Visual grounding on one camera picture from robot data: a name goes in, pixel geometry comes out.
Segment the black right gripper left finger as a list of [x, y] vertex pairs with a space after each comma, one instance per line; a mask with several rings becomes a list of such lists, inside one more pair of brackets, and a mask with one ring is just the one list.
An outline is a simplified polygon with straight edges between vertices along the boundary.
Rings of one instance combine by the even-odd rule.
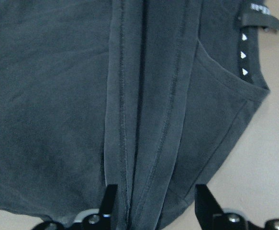
[[33, 230], [111, 230], [117, 189], [117, 184], [108, 185], [100, 208], [81, 211], [69, 227], [57, 221], [45, 221], [37, 224]]

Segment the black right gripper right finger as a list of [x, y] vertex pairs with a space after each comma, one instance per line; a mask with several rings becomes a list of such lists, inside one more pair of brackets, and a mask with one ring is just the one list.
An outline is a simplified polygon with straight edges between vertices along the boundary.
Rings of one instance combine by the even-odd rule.
[[260, 227], [240, 214], [224, 212], [205, 184], [195, 186], [195, 215], [203, 230], [279, 230], [279, 218]]

